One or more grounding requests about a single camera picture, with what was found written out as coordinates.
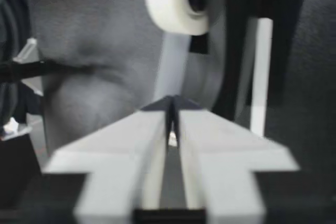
gray fabric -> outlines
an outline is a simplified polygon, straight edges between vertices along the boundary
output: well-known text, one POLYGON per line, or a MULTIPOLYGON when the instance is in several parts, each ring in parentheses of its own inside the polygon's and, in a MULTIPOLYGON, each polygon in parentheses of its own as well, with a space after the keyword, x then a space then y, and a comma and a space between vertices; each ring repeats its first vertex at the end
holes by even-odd
POLYGON ((163 33, 144 0, 31 0, 43 58, 82 67, 44 78, 49 150, 152 99, 163 33))

